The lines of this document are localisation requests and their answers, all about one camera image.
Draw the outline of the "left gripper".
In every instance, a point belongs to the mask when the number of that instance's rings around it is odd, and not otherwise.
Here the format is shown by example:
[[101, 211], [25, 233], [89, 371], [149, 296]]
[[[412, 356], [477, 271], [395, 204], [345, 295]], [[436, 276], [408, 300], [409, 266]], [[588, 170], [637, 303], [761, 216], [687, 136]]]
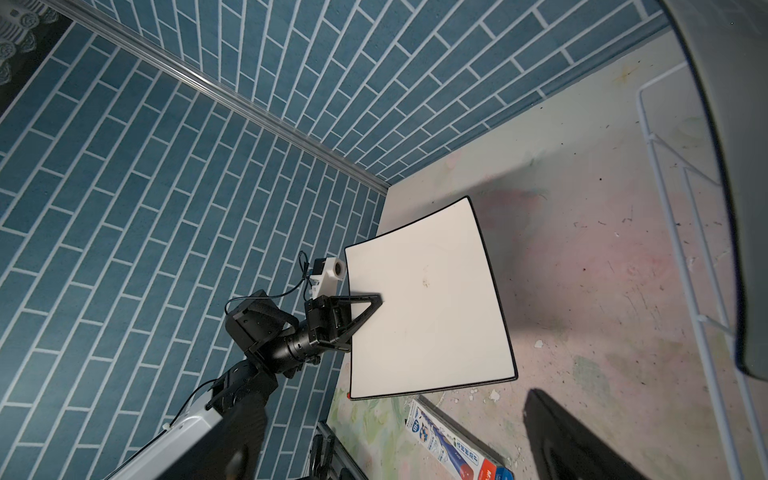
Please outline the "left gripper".
[[[359, 314], [355, 305], [366, 304]], [[315, 349], [350, 351], [353, 335], [382, 306], [380, 294], [321, 296], [304, 303], [308, 345]]]

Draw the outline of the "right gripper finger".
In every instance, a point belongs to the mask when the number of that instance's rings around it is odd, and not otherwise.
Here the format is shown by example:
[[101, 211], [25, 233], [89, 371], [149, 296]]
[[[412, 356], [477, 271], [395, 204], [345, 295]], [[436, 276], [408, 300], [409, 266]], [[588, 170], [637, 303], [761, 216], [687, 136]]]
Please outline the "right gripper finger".
[[528, 392], [523, 420], [541, 479], [645, 478], [541, 389]]

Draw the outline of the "white square plate black rim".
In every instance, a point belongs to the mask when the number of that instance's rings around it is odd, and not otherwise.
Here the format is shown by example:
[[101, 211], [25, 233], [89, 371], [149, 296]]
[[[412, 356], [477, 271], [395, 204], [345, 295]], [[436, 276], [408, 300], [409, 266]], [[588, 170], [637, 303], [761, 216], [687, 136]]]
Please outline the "white square plate black rim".
[[514, 381], [519, 376], [469, 197], [344, 250], [351, 294], [382, 304], [353, 334], [353, 400]]

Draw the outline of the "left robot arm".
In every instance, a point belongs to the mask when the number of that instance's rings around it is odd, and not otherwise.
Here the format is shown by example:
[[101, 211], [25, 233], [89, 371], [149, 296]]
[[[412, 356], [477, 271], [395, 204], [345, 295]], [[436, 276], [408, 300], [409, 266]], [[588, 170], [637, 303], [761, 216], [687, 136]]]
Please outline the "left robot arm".
[[353, 335], [383, 299], [321, 295], [306, 301], [304, 320], [281, 310], [263, 290], [238, 302], [226, 314], [225, 328], [244, 360], [196, 389], [170, 425], [110, 478], [253, 478], [278, 378], [318, 362], [326, 351], [350, 351]]

